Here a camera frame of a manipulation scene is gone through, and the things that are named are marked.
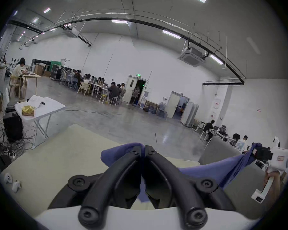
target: wooden table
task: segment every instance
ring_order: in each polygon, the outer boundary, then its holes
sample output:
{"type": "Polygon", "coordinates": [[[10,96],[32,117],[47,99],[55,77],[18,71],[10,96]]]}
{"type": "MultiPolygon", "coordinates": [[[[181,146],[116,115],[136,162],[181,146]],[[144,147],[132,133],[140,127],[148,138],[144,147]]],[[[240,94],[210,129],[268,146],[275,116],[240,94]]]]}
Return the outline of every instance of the wooden table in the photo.
{"type": "Polygon", "coordinates": [[[28,85],[28,79],[33,79],[35,78],[36,79],[36,82],[35,82],[35,94],[37,95],[37,78],[40,78],[40,75],[37,75],[33,72],[30,72],[28,74],[23,74],[22,75],[23,78],[24,78],[24,98],[26,98],[26,93],[27,93],[27,85],[28,85]]]}

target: wooden chair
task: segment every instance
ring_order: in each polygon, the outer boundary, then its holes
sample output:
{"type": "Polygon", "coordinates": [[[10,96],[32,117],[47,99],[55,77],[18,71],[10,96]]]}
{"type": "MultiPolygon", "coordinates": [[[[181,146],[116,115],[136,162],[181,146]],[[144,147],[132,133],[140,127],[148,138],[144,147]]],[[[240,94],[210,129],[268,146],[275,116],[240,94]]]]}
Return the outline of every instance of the wooden chair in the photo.
{"type": "Polygon", "coordinates": [[[18,91],[18,98],[20,100],[20,91],[21,91],[21,79],[22,77],[15,77],[12,76],[10,77],[10,83],[9,83],[9,87],[8,87],[8,96],[11,97],[11,90],[12,88],[14,88],[14,92],[15,92],[15,87],[19,86],[19,91],[18,91]]]}
{"type": "Polygon", "coordinates": [[[89,89],[90,89],[90,85],[88,83],[83,83],[82,82],[80,87],[79,87],[79,89],[78,89],[77,94],[79,93],[79,90],[81,90],[81,93],[82,93],[82,90],[85,90],[84,95],[83,95],[83,96],[85,96],[86,92],[88,92],[89,89]]]}

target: white folding table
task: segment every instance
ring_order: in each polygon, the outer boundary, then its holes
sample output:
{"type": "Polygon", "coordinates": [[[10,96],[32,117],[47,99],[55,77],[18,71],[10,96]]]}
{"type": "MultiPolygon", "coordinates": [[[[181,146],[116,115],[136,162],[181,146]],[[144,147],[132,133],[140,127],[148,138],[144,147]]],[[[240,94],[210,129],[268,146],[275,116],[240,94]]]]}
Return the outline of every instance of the white folding table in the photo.
{"type": "Polygon", "coordinates": [[[56,112],[58,112],[58,111],[60,111],[60,110],[65,108],[65,105],[63,105],[62,103],[57,102],[56,100],[53,100],[53,99],[51,99],[49,97],[44,97],[42,99],[42,102],[44,102],[45,105],[40,104],[40,106],[34,110],[34,117],[32,117],[32,116],[23,116],[21,114],[21,109],[24,106],[28,105],[27,102],[20,102],[20,103],[15,104],[15,110],[18,113],[19,117],[21,117],[21,119],[23,121],[26,121],[26,122],[32,122],[33,121],[36,124],[36,132],[35,132],[35,136],[34,136],[34,143],[33,143],[32,149],[34,149],[36,147],[35,146],[35,139],[36,139],[36,135],[37,135],[37,129],[40,130],[40,132],[44,136],[44,141],[45,141],[46,138],[48,138],[47,129],[48,129],[48,125],[49,125],[49,121],[50,121],[51,115],[53,113],[56,113],[56,112]],[[40,119],[42,117],[46,117],[46,116],[49,116],[49,118],[48,118],[48,121],[47,121],[46,130],[44,130],[42,128],[41,124],[40,124],[40,119]]]}

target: blue cloth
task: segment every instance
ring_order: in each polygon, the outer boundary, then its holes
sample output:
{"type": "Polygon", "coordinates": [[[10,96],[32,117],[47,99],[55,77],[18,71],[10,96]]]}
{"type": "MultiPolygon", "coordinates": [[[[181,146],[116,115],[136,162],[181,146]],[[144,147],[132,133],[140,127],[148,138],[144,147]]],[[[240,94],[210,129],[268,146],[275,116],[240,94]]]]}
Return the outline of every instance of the blue cloth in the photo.
{"type": "MultiPolygon", "coordinates": [[[[145,146],[141,143],[129,143],[102,151],[101,161],[103,161],[108,167],[110,167],[116,160],[131,151],[134,146],[141,146],[141,155],[144,158],[145,146]]],[[[251,154],[253,152],[253,149],[258,147],[261,147],[261,144],[255,143],[246,154],[237,155],[206,165],[189,168],[179,168],[179,170],[182,173],[195,178],[211,177],[216,180],[216,182],[221,188],[224,188],[239,174],[239,172],[245,166],[249,165],[254,161],[254,157],[251,156],[251,154]]],[[[143,178],[141,179],[141,193],[138,195],[138,199],[142,202],[149,201],[148,197],[145,194],[145,185],[143,178]]]]}

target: black speaker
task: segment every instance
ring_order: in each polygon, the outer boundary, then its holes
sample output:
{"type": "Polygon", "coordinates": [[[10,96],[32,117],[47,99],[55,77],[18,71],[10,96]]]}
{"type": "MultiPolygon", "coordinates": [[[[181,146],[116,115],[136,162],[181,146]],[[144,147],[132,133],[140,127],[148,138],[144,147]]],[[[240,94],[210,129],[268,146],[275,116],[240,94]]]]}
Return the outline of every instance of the black speaker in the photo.
{"type": "Polygon", "coordinates": [[[17,112],[9,112],[3,115],[5,133],[9,142],[23,139],[22,120],[17,112]]]}

